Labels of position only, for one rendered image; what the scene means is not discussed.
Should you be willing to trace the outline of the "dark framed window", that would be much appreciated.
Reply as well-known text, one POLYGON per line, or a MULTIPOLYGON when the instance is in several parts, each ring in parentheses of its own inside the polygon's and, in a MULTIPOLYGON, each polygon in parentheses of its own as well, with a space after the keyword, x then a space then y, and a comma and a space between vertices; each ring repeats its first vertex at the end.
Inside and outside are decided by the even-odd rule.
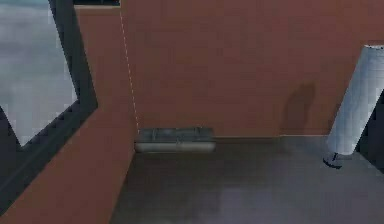
POLYGON ((0 217, 97 109, 73 0, 0 0, 0 217))

